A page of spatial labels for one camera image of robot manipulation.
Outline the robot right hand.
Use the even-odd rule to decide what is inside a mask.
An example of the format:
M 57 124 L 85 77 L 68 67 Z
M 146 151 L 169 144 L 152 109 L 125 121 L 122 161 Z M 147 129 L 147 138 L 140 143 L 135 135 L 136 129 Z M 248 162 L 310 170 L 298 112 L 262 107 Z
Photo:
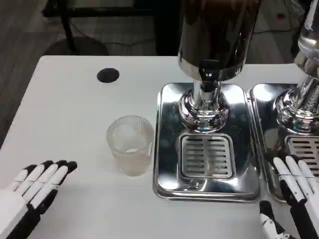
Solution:
M 279 173 L 282 195 L 302 239 L 319 237 L 319 183 L 304 160 L 287 155 L 284 160 L 273 158 Z M 259 203 L 260 225 L 267 239 L 293 239 L 275 219 L 267 200 Z

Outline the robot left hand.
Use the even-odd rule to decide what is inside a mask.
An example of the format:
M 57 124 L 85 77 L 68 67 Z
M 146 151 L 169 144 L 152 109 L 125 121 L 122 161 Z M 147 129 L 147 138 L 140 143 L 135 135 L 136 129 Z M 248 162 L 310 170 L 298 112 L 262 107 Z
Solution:
M 0 237 L 26 239 L 53 203 L 77 162 L 59 160 L 29 165 L 0 191 Z

